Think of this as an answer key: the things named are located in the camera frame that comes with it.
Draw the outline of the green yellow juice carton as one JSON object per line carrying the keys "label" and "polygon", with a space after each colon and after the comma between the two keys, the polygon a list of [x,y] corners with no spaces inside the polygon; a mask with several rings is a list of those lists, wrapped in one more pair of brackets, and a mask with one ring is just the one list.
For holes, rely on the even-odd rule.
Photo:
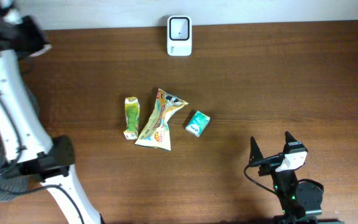
{"label": "green yellow juice carton", "polygon": [[140,104],[136,97],[127,97],[124,102],[125,116],[126,116],[126,129],[124,136],[128,140],[135,140],[139,135],[139,116]]}

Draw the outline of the teal tissue pack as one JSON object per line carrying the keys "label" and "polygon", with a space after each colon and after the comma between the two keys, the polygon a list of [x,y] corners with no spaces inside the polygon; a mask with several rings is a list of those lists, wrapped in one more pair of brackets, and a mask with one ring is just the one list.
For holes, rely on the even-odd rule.
{"label": "teal tissue pack", "polygon": [[211,118],[204,113],[196,111],[185,129],[196,137],[200,137],[202,132],[209,124],[210,119]]}

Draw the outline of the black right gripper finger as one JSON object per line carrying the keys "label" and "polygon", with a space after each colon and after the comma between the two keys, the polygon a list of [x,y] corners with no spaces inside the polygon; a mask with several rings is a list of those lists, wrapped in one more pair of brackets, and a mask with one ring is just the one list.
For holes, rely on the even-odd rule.
{"label": "black right gripper finger", "polygon": [[255,137],[250,138],[250,156],[249,156],[249,165],[257,164],[258,162],[264,159],[260,148],[255,140]]}
{"label": "black right gripper finger", "polygon": [[297,142],[297,140],[290,134],[289,131],[285,132],[285,142],[290,144],[291,142]]}

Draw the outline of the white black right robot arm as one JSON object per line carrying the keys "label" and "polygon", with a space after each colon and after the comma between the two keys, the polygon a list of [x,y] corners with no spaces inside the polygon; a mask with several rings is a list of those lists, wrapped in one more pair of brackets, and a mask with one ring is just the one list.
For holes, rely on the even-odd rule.
{"label": "white black right robot arm", "polygon": [[[283,151],[270,157],[262,155],[255,137],[251,137],[249,163],[244,168],[244,175],[253,184],[278,198],[283,214],[273,217],[274,223],[341,223],[335,219],[318,219],[323,212],[323,184],[311,179],[298,179],[296,176],[295,171],[305,164],[307,154],[308,150],[304,144],[288,131],[285,132]],[[259,169],[260,177],[271,176],[273,188],[270,189],[251,178],[247,174],[251,167]]]}

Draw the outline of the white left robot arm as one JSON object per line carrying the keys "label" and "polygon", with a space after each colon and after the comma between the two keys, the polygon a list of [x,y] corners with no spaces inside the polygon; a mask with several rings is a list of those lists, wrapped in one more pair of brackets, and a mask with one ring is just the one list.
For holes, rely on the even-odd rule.
{"label": "white left robot arm", "polygon": [[103,223],[76,174],[71,139],[47,134],[22,80],[19,61],[51,47],[32,16],[22,16],[15,1],[0,1],[0,138],[7,160],[0,193],[48,190],[69,223]]}

